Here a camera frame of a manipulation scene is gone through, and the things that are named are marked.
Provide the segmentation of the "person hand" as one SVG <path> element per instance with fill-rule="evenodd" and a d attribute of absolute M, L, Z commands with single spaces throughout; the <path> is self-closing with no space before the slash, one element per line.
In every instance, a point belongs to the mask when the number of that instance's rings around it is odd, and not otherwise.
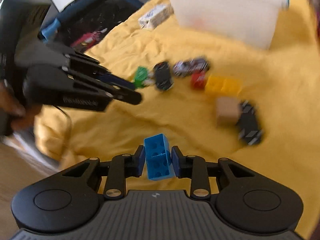
<path fill-rule="evenodd" d="M 11 85 L 1 79 L 1 137 L 33 126 L 41 109 L 41 103 L 29 103 L 25 98 L 23 82 Z"/>

